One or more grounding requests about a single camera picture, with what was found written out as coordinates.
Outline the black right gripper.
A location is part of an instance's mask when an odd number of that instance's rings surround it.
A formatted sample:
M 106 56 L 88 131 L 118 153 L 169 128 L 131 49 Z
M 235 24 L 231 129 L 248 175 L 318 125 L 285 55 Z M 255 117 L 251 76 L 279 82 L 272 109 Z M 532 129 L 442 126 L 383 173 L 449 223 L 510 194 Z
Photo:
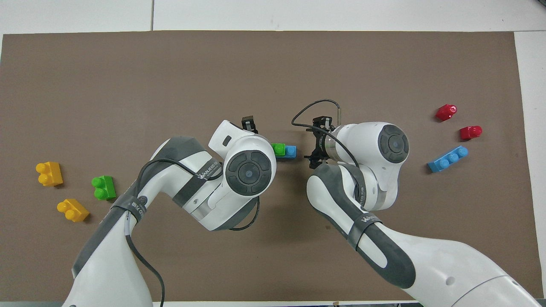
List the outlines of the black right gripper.
M 317 130 L 317 152 L 305 155 L 305 159 L 309 161 L 310 165 L 320 165 L 320 159 L 331 159 L 327 152 L 327 145 L 330 144 L 328 133 L 333 126 L 326 126 L 326 116 L 315 117 L 312 122 L 314 127 L 318 127 L 324 132 Z

